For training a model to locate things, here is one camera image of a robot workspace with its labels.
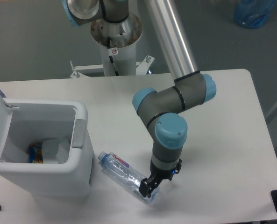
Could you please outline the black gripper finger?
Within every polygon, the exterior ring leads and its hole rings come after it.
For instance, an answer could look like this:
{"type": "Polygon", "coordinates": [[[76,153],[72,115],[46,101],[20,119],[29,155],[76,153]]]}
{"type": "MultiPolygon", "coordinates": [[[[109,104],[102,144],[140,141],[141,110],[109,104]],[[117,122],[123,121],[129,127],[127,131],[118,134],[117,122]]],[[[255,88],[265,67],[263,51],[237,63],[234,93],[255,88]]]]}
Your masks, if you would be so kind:
{"type": "Polygon", "coordinates": [[[152,192],[160,184],[159,179],[154,177],[144,178],[141,180],[139,192],[143,197],[151,198],[152,192]]]}
{"type": "Polygon", "coordinates": [[[180,172],[182,168],[182,160],[179,158],[175,168],[173,168],[171,171],[170,171],[170,174],[169,174],[169,177],[168,179],[171,181],[173,179],[173,176],[178,174],[180,172]]]}

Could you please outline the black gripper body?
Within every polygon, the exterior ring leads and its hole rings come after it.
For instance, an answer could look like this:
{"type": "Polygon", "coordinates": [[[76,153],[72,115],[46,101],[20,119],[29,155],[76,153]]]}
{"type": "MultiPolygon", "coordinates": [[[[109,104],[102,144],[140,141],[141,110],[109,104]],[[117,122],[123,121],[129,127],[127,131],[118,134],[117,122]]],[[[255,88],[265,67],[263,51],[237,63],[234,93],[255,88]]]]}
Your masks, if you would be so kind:
{"type": "Polygon", "coordinates": [[[167,170],[164,169],[160,169],[157,166],[155,166],[155,164],[153,163],[153,161],[150,162],[150,171],[151,171],[151,175],[150,177],[154,177],[159,179],[159,181],[161,182],[162,180],[168,179],[170,171],[175,168],[175,165],[172,165],[172,168],[168,168],[167,170]]]}

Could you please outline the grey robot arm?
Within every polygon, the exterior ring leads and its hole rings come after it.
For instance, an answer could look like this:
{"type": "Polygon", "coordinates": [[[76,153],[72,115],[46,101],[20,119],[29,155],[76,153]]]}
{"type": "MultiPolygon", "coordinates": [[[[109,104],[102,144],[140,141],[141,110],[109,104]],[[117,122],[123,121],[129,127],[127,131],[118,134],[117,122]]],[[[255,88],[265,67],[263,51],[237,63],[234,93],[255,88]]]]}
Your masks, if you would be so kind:
{"type": "MultiPolygon", "coordinates": [[[[139,187],[142,196],[150,197],[162,180],[171,180],[181,169],[188,126],[180,113],[213,99],[216,85],[197,68],[175,2],[147,0],[145,4],[174,80],[174,85],[163,91],[144,88],[132,100],[153,139],[151,174],[139,187]]],[[[136,74],[136,43],[142,23],[130,12],[127,0],[64,0],[62,5],[71,25],[91,24],[105,76],[136,74]]]]}

